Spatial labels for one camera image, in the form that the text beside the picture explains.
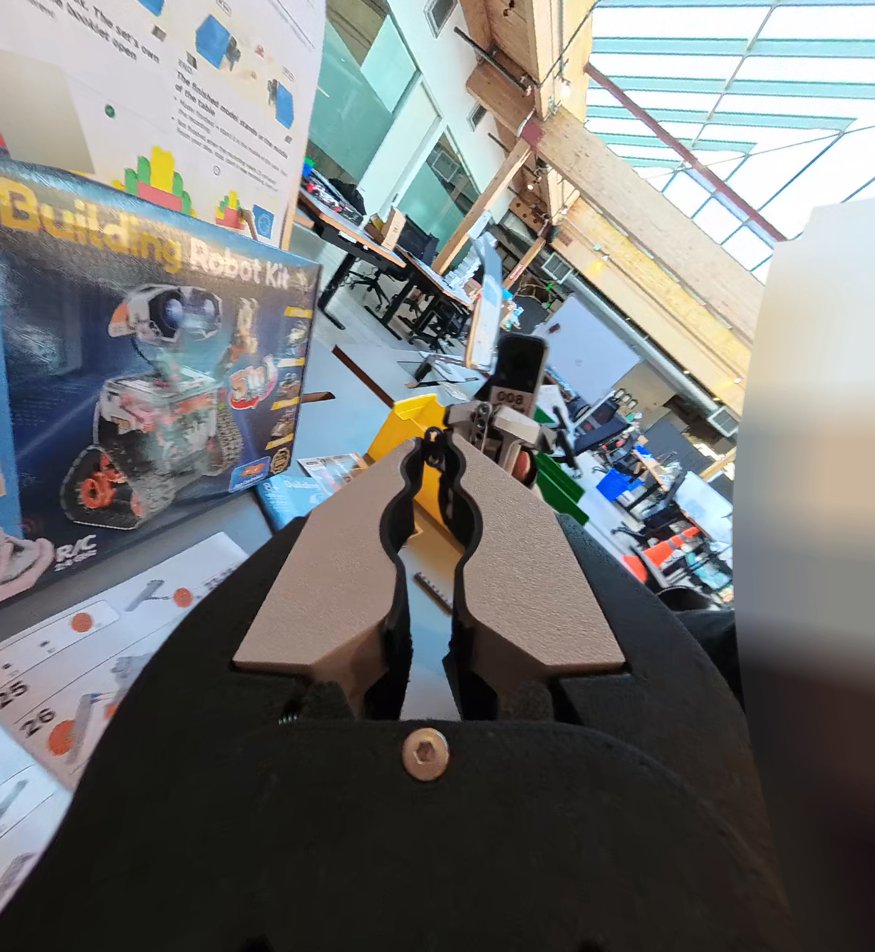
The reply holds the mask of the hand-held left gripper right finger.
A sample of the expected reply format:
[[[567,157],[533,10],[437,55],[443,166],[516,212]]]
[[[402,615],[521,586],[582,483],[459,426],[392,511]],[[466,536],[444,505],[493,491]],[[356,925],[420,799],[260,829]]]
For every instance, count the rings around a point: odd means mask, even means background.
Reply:
[[[618,639],[555,511],[445,433],[441,505],[463,547],[444,658],[462,720],[496,720],[525,684],[626,672]]]

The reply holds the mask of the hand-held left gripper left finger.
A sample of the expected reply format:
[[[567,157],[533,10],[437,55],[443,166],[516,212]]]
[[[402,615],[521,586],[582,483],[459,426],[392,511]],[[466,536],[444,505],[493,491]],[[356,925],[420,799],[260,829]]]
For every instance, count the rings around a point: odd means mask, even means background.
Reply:
[[[415,533],[422,444],[400,443],[310,513],[235,667],[337,684],[357,716],[399,718],[413,657],[400,552]]]

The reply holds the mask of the grey desk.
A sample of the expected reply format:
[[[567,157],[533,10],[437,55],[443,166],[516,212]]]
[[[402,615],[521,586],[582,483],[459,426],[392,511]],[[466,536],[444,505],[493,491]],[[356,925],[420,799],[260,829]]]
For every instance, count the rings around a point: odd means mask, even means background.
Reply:
[[[308,393],[330,392],[331,400],[303,405],[294,443],[294,459],[367,450],[384,424],[389,409],[332,351],[313,344],[304,379]],[[443,667],[451,637],[451,617],[415,582],[422,572],[447,596],[454,569],[463,553],[441,522],[416,508],[421,532],[407,542],[400,556],[408,576],[413,660],[402,720],[459,720]],[[179,525],[158,532],[104,562],[82,569],[74,581],[29,593],[0,606],[0,642],[21,629],[59,613],[74,603],[127,581],[207,537],[224,532],[252,555],[273,535],[253,491],[236,494]]]

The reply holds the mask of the wooden office desk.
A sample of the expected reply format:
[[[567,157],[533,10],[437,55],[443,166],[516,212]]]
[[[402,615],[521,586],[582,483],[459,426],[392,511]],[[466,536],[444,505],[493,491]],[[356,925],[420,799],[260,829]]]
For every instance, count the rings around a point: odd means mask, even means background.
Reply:
[[[304,187],[299,190],[297,217],[308,222],[311,231],[325,244],[344,252],[344,257],[319,296],[317,310],[336,329],[345,331],[345,325],[333,314],[331,304],[336,293],[341,291],[357,263],[374,266],[383,276],[399,282],[396,294],[388,300],[384,312],[371,311],[377,324],[392,337],[401,335],[393,327],[399,310],[414,292],[420,292],[424,309],[416,323],[405,322],[410,332],[409,340],[421,339],[425,327],[437,310],[447,305],[455,312],[470,318],[474,303],[462,292],[455,292],[429,265],[419,257],[399,247],[388,249],[378,244],[359,226],[349,222],[340,213],[326,207]]]

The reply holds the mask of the yellow storage bin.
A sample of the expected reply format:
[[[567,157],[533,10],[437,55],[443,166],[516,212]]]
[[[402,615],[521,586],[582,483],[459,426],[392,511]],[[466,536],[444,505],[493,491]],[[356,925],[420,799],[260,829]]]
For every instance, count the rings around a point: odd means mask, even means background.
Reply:
[[[359,530],[359,541],[371,552],[373,564],[395,570],[399,585],[410,576],[401,552],[423,517],[426,538],[442,539],[446,558],[439,570],[453,574],[464,559],[464,546],[445,526],[439,507],[440,473],[422,465],[421,439],[432,426],[442,424],[445,408],[433,393],[395,404],[372,445],[374,461],[344,497],[358,505],[359,514],[346,518],[349,530]]]

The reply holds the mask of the green storage bin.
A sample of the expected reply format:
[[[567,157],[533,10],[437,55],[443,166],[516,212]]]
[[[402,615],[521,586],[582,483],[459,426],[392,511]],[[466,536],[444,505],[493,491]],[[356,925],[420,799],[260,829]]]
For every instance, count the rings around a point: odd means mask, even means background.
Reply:
[[[585,527],[589,515],[580,507],[585,489],[550,455],[537,452],[536,464],[537,488],[544,501],[556,513],[567,515]]]

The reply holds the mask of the tilted paper stand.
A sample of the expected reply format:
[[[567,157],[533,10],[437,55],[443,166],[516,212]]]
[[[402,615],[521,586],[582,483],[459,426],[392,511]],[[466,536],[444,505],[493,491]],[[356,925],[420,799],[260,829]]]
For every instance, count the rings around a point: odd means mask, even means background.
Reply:
[[[493,236],[480,235],[475,248],[483,268],[483,281],[472,310],[465,365],[471,370],[487,371],[494,363],[500,334],[502,267]]]

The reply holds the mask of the whiteboard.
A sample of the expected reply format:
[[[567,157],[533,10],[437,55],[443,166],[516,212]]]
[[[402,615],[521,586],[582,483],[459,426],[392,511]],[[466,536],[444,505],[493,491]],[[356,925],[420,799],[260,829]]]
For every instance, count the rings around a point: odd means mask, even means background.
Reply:
[[[640,356],[575,294],[547,323],[544,337],[549,347],[549,368],[588,400],[612,391],[641,362]]]

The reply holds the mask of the blue robot kit booklet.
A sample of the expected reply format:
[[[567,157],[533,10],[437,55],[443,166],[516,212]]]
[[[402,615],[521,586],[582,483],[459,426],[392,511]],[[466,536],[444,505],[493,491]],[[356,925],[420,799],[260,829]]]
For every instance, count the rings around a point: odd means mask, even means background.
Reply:
[[[273,532],[304,518],[328,499],[334,484],[301,472],[282,473],[261,482],[256,488],[258,502]]]

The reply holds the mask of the dark toy beam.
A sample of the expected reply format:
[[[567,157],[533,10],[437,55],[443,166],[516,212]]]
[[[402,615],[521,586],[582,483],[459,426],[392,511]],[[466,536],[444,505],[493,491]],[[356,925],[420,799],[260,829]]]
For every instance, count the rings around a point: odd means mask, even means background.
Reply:
[[[446,592],[442,587],[436,584],[430,577],[425,573],[416,571],[414,574],[414,581],[417,586],[425,593],[427,596],[441,608],[444,613],[447,615],[453,615],[454,613],[454,602],[452,595]]]

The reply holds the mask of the orange sticker sheet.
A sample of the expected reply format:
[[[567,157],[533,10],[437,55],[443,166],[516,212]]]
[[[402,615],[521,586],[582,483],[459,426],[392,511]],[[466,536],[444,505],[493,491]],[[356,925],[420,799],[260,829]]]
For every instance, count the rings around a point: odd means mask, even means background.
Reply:
[[[300,458],[298,464],[326,496],[334,495],[369,468],[364,455],[358,453]]]

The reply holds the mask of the orange traffic cone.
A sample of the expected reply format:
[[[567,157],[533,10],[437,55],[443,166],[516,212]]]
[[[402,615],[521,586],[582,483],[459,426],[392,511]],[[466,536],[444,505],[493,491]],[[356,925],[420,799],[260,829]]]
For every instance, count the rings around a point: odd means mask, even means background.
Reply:
[[[650,545],[639,553],[646,565],[661,570],[671,559],[681,557],[685,547],[700,534],[699,527],[689,527],[665,540]]]

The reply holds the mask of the person's black shirt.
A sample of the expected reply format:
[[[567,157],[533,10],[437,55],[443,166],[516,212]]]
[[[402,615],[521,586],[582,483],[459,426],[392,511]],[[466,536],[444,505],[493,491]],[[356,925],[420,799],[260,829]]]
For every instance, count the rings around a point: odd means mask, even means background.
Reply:
[[[700,592],[688,588],[663,589],[658,593],[658,599],[678,617],[702,647],[744,709],[734,610],[717,607]]]

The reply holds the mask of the open white instruction booklet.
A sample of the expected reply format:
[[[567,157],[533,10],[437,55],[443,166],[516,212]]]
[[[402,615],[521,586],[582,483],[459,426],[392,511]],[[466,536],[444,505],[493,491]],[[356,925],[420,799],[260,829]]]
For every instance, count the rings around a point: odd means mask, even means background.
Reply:
[[[0,912],[147,662],[247,556],[219,532],[0,643]]]

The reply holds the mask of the blue robot kit box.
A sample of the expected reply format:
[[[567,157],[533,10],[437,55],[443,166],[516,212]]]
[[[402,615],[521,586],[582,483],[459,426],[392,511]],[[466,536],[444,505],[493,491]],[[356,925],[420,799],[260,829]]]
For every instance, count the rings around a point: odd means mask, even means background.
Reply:
[[[288,469],[320,280],[0,149],[0,603]]]

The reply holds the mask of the white instruction sheet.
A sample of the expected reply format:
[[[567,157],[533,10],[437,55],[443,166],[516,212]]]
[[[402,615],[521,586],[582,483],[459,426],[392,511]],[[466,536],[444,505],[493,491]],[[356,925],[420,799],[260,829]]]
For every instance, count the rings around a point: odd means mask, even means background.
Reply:
[[[0,1],[0,148],[288,247],[323,1]]]

